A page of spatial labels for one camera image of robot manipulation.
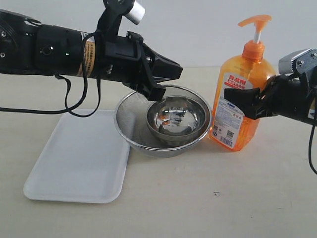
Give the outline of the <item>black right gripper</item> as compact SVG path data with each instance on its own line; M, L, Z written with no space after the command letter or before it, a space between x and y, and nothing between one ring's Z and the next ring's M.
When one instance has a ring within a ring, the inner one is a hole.
M224 98L237 106L247 118L284 116L316 124L317 74L303 73L271 77L260 88L226 88Z

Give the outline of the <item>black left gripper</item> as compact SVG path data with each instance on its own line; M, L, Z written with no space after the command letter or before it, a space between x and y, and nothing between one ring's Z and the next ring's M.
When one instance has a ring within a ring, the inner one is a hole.
M148 45L145 51L144 39L138 33L129 31L125 37L116 36L112 42L107 36L105 31L95 32L95 78L120 82L148 101L161 101L166 88L156 83L179 79L183 67Z

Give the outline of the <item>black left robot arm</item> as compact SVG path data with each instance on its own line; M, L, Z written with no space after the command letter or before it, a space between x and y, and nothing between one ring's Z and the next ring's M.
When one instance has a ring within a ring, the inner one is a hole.
M165 81L180 78L183 68L154 50L140 34L119 36L122 15L110 8L96 30L87 33L41 22L16 12L0 12L0 71L12 75L87 76L113 82L162 99Z

